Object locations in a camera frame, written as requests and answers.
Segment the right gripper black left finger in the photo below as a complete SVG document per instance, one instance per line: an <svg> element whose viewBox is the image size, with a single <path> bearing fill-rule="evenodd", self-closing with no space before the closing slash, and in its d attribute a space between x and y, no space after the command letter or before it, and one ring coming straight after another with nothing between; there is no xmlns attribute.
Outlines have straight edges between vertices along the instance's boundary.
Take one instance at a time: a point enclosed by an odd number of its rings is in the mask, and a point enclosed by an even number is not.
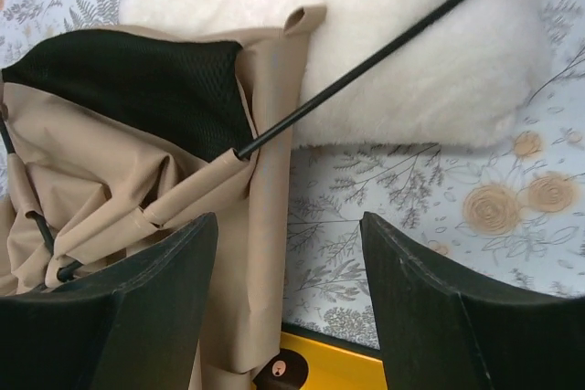
<svg viewBox="0 0 585 390"><path fill-rule="evenodd" d="M2 388L188 388L217 241L208 213L51 292L3 297Z"/></svg>

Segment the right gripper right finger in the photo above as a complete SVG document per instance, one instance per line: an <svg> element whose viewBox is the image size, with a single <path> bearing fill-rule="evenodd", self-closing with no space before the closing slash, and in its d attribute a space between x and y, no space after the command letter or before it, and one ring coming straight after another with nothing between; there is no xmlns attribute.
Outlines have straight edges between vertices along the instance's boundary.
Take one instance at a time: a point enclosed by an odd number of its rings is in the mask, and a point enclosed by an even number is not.
<svg viewBox="0 0 585 390"><path fill-rule="evenodd" d="M581 389L584 300L489 278L382 217L360 222L391 389Z"/></svg>

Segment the black tent pole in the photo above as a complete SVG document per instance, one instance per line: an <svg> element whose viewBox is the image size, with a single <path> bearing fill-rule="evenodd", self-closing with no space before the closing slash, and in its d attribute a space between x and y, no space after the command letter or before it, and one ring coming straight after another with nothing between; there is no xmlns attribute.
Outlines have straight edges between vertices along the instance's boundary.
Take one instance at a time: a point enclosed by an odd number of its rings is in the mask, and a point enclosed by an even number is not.
<svg viewBox="0 0 585 390"><path fill-rule="evenodd" d="M16 148L13 144L13 140L5 124L5 119L1 118L1 136L5 144L6 151L9 155L15 157L14 162L20 175L22 176L22 184L17 185L17 192L21 195L25 203L25 214L26 217L32 218L37 229L42 236L44 247L47 249L51 256L54 255L54 244L55 238L52 236L48 226L48 222L42 213L40 204L37 202L37 194L34 190L34 186L31 184L24 162L20 159L16 153Z"/></svg>
<svg viewBox="0 0 585 390"><path fill-rule="evenodd" d="M285 130L291 128L296 122L304 118L307 114L314 111L316 108L324 104L327 100L332 98L340 90L347 87L350 83L364 75L367 71L374 68L377 64L388 58L402 47L406 46L410 41L418 37L427 28L434 25L437 21L443 19L450 14L455 8L461 5L466 0L445 0L441 5L434 8L426 16L421 18L418 22L407 28L401 34L389 41L384 47L379 49L370 57L356 65L349 70L342 77L330 84L328 87L320 91L313 98L301 105L297 110L287 115L281 121L270 127L269 130L260 134L255 140L235 151L235 155L239 160L249 159L251 155L257 152L262 146L276 138Z"/></svg>

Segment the beige fabric pet tent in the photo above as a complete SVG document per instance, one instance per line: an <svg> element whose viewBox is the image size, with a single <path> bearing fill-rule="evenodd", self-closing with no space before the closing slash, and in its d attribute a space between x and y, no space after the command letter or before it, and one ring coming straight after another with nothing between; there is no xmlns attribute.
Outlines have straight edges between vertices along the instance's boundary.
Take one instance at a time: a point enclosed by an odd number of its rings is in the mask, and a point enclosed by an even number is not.
<svg viewBox="0 0 585 390"><path fill-rule="evenodd" d="M186 389L252 389L280 351L293 131L235 151L298 105L325 10L189 41L140 26L49 38L1 72L1 118L55 238L44 247L7 154L1 299L51 292L212 213L216 256Z"/></svg>

